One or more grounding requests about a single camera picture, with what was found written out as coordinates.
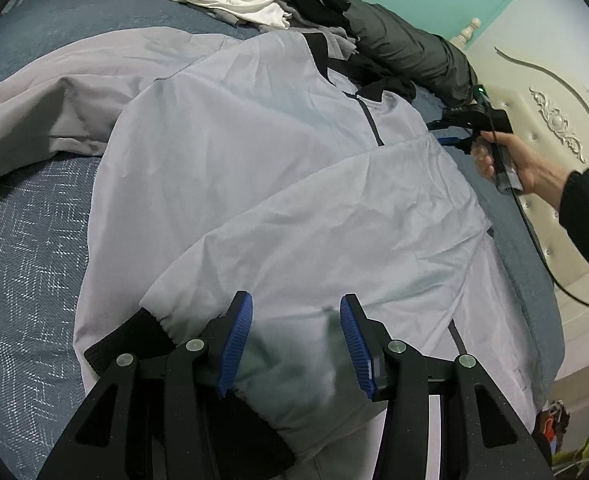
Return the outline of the person's right hand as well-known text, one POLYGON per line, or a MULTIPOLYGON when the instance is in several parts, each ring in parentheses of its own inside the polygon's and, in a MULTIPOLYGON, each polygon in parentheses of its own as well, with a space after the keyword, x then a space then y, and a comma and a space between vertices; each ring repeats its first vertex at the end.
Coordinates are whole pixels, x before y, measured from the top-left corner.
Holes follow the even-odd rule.
POLYGON ((515 134, 482 131, 481 138, 491 144, 507 148, 516 167, 523 192, 534 194, 555 210, 559 210, 561 196, 571 171, 551 162, 534 151, 515 134))

